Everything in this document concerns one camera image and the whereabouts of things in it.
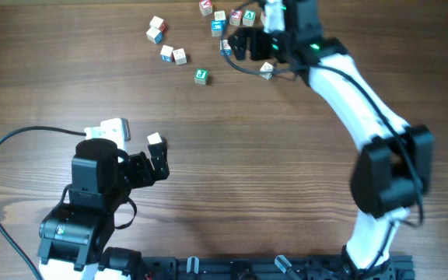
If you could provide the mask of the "plain white picture block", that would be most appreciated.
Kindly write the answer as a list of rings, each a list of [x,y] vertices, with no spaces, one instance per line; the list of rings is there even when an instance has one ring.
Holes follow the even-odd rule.
[[[163,143],[163,139],[162,139],[161,135],[158,132],[149,135],[147,137],[147,140],[148,140],[150,145],[156,145],[156,144],[159,144],[159,143]]]

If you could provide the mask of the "green-sided picture block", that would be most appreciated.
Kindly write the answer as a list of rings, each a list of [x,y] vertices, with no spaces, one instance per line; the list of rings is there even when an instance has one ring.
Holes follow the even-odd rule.
[[[269,80],[273,76],[273,71],[275,70],[274,65],[265,62],[260,68],[260,76],[264,79]]]

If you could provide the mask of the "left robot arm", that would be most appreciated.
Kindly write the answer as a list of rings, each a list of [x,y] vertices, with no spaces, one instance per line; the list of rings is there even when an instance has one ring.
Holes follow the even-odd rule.
[[[115,212],[130,193],[170,175],[166,139],[148,137],[149,153],[129,155],[105,138],[75,147],[72,182],[40,225],[39,271],[45,279],[137,279],[149,273],[139,252],[108,247]]]

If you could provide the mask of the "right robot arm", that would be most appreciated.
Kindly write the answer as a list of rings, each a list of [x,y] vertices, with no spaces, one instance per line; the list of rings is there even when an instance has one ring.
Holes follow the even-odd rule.
[[[324,36],[315,1],[262,1],[262,27],[223,32],[226,62],[274,58],[271,77],[291,72],[323,97],[351,135],[359,157],[350,191],[359,213],[334,277],[368,279],[390,270],[389,247],[410,208],[429,190],[435,139],[396,115],[360,75],[340,40]]]

